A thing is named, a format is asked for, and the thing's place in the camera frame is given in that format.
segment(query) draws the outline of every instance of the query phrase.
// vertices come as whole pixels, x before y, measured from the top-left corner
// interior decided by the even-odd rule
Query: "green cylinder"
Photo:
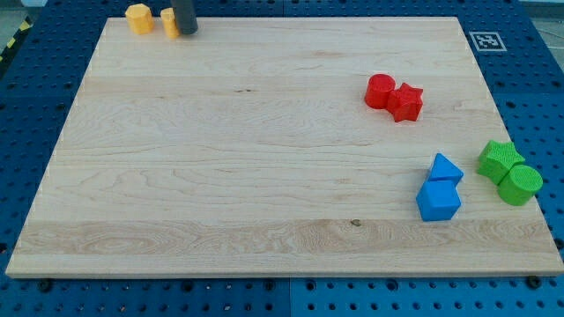
[[[534,168],[519,165],[501,180],[497,192],[505,203],[523,206],[543,187],[543,177]]]

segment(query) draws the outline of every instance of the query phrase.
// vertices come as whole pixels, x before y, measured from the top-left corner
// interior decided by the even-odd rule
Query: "yellow and black hazard tape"
[[[11,61],[18,53],[19,48],[21,48],[21,45],[24,43],[24,40],[31,31],[32,26],[32,20],[27,17],[24,22],[21,23],[14,36],[12,36],[8,43],[6,43],[2,54],[0,54],[0,79],[2,79],[10,67]]]

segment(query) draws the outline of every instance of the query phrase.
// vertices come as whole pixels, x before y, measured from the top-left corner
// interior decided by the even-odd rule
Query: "green block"
[[[523,206],[543,187],[543,177],[534,168],[515,166],[503,178],[497,192],[505,203]]]
[[[525,158],[517,152],[513,142],[498,143],[490,140],[479,155],[477,172],[489,178],[495,185],[499,185],[513,166],[524,161]]]

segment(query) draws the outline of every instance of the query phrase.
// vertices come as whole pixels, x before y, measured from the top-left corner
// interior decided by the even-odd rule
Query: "black cylinder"
[[[182,34],[192,34],[197,31],[196,11],[192,0],[170,0],[173,6],[176,26]]]

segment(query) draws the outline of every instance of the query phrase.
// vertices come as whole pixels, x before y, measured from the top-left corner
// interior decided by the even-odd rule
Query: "red cylinder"
[[[390,75],[376,74],[368,80],[364,101],[374,109],[384,109],[388,105],[390,92],[396,88],[396,81]]]

